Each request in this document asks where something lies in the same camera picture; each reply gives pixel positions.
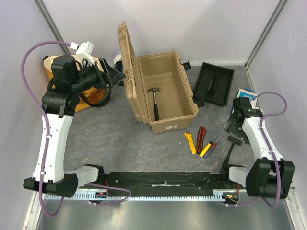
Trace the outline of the black rubber mallet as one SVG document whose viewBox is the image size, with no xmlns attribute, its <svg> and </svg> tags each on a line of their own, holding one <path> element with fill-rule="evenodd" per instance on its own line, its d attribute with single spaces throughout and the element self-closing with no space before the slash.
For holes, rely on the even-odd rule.
<svg viewBox="0 0 307 230">
<path fill-rule="evenodd" d="M 232 145 L 231 145 L 230 150 L 228 151 L 228 154 L 227 154 L 227 156 L 226 156 L 226 158 L 225 158 L 225 160 L 222 164 L 222 167 L 221 167 L 221 170 L 220 170 L 221 174 L 226 174 L 227 172 L 229 172 L 230 167 L 238 166 L 238 165 L 234 165 L 234 164 L 229 164 L 229 159 L 230 159 L 230 155 L 233 151 L 234 146 L 235 145 L 239 145 L 239 146 L 242 145 L 242 141 L 233 137 L 233 136 L 228 136 L 227 139 L 232 142 Z"/>
</svg>

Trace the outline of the red blue screwdriver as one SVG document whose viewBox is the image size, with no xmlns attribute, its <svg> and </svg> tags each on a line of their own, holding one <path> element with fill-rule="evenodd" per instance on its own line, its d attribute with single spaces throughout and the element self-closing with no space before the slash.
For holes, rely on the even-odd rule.
<svg viewBox="0 0 307 230">
<path fill-rule="evenodd" d="M 214 149 L 215 149 L 215 147 L 216 147 L 218 141 L 221 139 L 221 137 L 222 137 L 222 136 L 220 136 L 220 137 L 211 145 L 211 147 L 209 148 L 209 150 L 208 150 L 208 151 L 206 152 L 206 154 L 204 155 L 204 158 L 205 158 L 205 159 L 208 158 L 209 155 L 214 151 Z"/>
</svg>

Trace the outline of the yellow handle screwdriver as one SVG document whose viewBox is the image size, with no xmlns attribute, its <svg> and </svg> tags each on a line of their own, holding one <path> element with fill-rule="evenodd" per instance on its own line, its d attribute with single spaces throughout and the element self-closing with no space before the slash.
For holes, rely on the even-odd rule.
<svg viewBox="0 0 307 230">
<path fill-rule="evenodd" d="M 204 147 L 204 149 L 202 150 L 202 152 L 200 153 L 200 157 L 204 157 L 205 154 L 207 153 L 207 151 L 210 149 L 210 147 L 212 146 L 212 143 L 214 141 L 214 139 L 216 138 L 216 136 L 213 137 L 213 139 L 211 141 L 208 142 L 208 144 Z"/>
</svg>

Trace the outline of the red black utility knife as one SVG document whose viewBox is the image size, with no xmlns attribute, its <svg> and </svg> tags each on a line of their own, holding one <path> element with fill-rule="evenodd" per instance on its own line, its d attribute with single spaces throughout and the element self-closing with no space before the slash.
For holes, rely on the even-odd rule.
<svg viewBox="0 0 307 230">
<path fill-rule="evenodd" d="M 204 126 L 200 126 L 198 135 L 197 135 L 197 144 L 196 144 L 196 153 L 200 154 L 203 150 L 203 141 L 206 135 L 206 128 Z"/>
</svg>

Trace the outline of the yellow utility knife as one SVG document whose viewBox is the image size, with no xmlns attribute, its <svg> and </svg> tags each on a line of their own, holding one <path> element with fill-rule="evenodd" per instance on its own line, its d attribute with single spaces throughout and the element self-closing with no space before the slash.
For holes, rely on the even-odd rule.
<svg viewBox="0 0 307 230">
<path fill-rule="evenodd" d="M 189 132 L 185 132 L 184 135 L 188 140 L 190 151 L 191 151 L 193 157 L 195 157 L 196 156 L 196 148 L 195 148 L 195 145 L 194 145 L 192 135 Z"/>
</svg>

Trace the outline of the black toolbox tray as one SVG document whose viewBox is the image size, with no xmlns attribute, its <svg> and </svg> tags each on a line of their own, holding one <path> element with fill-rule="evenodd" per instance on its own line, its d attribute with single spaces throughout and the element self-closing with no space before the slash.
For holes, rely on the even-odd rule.
<svg viewBox="0 0 307 230">
<path fill-rule="evenodd" d="M 235 71 L 209 63 L 202 63 L 193 89 L 193 101 L 198 107 L 206 103 L 226 106 Z"/>
</svg>

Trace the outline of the black handle hammer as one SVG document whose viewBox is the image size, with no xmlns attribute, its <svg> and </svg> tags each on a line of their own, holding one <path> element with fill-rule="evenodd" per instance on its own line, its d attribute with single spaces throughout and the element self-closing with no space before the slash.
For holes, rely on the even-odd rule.
<svg viewBox="0 0 307 230">
<path fill-rule="evenodd" d="M 150 88 L 147 90 L 147 92 L 152 92 L 153 93 L 153 100 L 154 100 L 154 117 L 155 117 L 155 121 L 159 120 L 159 112 L 158 112 L 158 106 L 157 106 L 157 98 L 156 98 L 156 92 L 159 92 L 161 90 L 160 87 L 156 88 Z"/>
</svg>

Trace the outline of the tan plastic toolbox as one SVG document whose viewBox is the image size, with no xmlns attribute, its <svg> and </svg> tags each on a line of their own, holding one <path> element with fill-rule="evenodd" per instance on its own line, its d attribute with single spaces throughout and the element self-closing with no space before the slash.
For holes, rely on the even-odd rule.
<svg viewBox="0 0 307 230">
<path fill-rule="evenodd" d="M 118 27 L 126 98 L 138 121 L 154 134 L 186 129 L 199 109 L 177 51 L 136 56 L 126 22 Z"/>
</svg>

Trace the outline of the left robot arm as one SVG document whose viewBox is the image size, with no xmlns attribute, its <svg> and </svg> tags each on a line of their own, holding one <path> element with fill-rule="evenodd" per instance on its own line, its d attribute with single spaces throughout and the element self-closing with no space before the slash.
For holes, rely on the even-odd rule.
<svg viewBox="0 0 307 230">
<path fill-rule="evenodd" d="M 84 92 L 112 88 L 125 75 L 109 66 L 104 58 L 93 64 L 77 61 L 72 55 L 53 58 L 52 78 L 40 107 L 43 112 L 43 133 L 39 159 L 33 175 L 24 179 L 28 190 L 62 197 L 73 197 L 76 190 L 90 183 L 101 188 L 106 182 L 104 168 L 87 164 L 70 172 L 64 171 L 64 154 L 68 132 L 80 100 L 87 101 Z"/>
</svg>

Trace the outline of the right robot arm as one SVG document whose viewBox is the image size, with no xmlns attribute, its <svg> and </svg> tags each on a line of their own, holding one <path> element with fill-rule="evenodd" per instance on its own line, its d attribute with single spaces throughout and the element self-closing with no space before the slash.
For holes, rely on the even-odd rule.
<svg viewBox="0 0 307 230">
<path fill-rule="evenodd" d="M 254 153 L 251 169 L 229 164 L 227 156 L 222 164 L 220 184 L 232 188 L 236 183 L 246 188 L 251 197 L 286 199 L 295 172 L 292 161 L 286 161 L 276 149 L 263 120 L 260 109 L 252 107 L 247 97 L 233 100 L 233 113 L 224 126 L 247 141 Z"/>
</svg>

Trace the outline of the yellow canvas tote bag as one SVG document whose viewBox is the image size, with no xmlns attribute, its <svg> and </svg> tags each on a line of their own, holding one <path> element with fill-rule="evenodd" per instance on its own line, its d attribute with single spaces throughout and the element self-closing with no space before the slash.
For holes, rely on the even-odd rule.
<svg viewBox="0 0 307 230">
<path fill-rule="evenodd" d="M 59 55 L 55 56 L 45 56 L 43 59 L 43 65 L 45 68 L 45 71 L 47 73 L 48 80 L 50 81 L 53 78 L 53 74 L 51 71 L 51 64 L 53 63 L 53 59 L 56 57 L 59 57 Z M 107 91 L 106 89 L 96 89 L 94 87 L 86 90 L 84 93 L 84 96 L 88 100 L 88 102 L 92 104 L 97 104 L 101 102 L 103 99 L 107 97 Z M 82 111 L 84 109 L 89 108 L 90 105 L 88 105 L 81 97 L 80 97 L 80 102 L 75 108 L 75 112 Z"/>
</svg>

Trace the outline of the blue razor package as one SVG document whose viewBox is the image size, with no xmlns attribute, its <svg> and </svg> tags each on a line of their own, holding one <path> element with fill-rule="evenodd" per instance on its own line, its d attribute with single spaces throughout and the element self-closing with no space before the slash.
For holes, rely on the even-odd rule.
<svg viewBox="0 0 307 230">
<path fill-rule="evenodd" d="M 252 90 L 250 89 L 239 89 L 236 98 L 240 98 L 240 97 L 246 97 L 249 99 L 249 104 L 250 105 L 245 105 L 242 104 L 242 106 L 244 107 L 251 107 L 251 108 L 256 108 L 257 106 L 257 101 L 258 99 L 255 99 L 255 97 L 257 96 L 257 94 L 255 94 Z"/>
</svg>

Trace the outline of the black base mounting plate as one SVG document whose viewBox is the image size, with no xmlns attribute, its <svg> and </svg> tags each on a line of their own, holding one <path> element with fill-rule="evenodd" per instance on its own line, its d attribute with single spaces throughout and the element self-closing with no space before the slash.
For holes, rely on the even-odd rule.
<svg viewBox="0 0 307 230">
<path fill-rule="evenodd" d="M 110 172 L 96 182 L 128 189 L 132 196 L 211 196 L 214 190 L 243 188 L 210 172 Z"/>
</svg>

